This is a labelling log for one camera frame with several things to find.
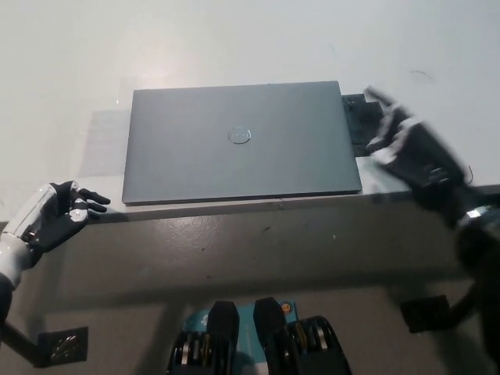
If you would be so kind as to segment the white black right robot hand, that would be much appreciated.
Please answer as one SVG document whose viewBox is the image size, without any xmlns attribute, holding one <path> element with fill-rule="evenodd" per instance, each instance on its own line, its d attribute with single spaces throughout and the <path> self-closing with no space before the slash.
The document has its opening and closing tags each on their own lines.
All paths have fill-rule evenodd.
<svg viewBox="0 0 500 375">
<path fill-rule="evenodd" d="M 365 94 L 383 109 L 377 133 L 366 146 L 378 166 L 412 189 L 453 189 L 466 184 L 463 167 L 425 121 L 373 86 Z"/>
</svg>

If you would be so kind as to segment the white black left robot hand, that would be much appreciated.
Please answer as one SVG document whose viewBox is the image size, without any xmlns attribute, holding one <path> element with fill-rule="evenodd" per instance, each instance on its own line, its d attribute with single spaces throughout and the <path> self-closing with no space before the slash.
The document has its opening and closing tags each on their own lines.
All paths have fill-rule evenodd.
<svg viewBox="0 0 500 375">
<path fill-rule="evenodd" d="M 49 252 L 105 213 L 110 203 L 109 198 L 75 180 L 45 184 L 28 198 L 3 232 L 35 251 Z"/>
</svg>

